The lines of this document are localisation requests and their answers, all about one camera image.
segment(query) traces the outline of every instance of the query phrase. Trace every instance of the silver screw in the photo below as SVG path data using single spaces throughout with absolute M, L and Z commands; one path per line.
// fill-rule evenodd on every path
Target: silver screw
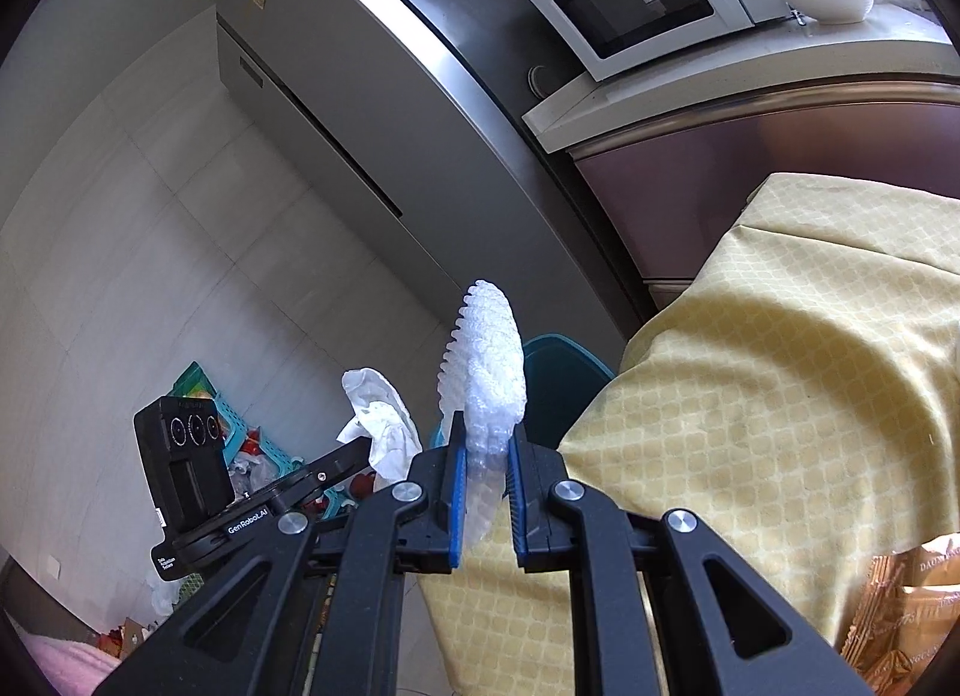
M 306 530 L 306 515 L 300 512 L 282 514 L 277 520 L 277 528 L 280 528 L 280 533 L 286 533 L 288 536 L 303 533 Z
M 697 515 L 686 509 L 674 509 L 666 515 L 666 523 L 678 533 L 690 533 L 697 527 Z
M 572 479 L 560 480 L 554 485 L 553 491 L 565 501 L 579 501 L 586 492 L 583 485 Z
M 394 495 L 394 498 L 397 501 L 404 501 L 410 503 L 411 501 L 416 501 L 424 494 L 424 489 L 421 488 L 416 482 L 398 482 L 394 485 L 394 489 L 391 490 L 391 493 Z

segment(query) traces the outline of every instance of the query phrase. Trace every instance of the bowl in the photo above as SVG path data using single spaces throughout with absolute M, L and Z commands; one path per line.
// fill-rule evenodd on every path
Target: bowl
M 855 25 L 867 18 L 874 0 L 786 0 L 823 25 Z

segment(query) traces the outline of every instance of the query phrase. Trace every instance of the teal trash can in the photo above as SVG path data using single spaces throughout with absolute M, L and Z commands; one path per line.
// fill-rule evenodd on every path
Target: teal trash can
M 527 440 L 557 449 L 563 436 L 597 394 L 613 380 L 613 372 L 576 341 L 559 333 L 531 338 L 523 345 Z M 440 427 L 430 446 L 440 445 Z

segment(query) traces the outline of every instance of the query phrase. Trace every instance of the pink cloth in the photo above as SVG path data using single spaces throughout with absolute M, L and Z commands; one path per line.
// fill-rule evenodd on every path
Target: pink cloth
M 25 634 L 23 645 L 61 696 L 90 696 L 120 664 L 113 656 L 83 642 Z

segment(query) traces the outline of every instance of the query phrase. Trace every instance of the crumpled tissue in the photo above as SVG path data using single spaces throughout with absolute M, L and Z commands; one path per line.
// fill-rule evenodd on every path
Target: crumpled tissue
M 361 436 L 373 440 L 370 465 L 376 471 L 374 490 L 402 482 L 414 456 L 424 449 L 400 394 L 372 368 L 347 371 L 343 385 L 356 416 L 344 426 L 338 442 L 346 445 Z

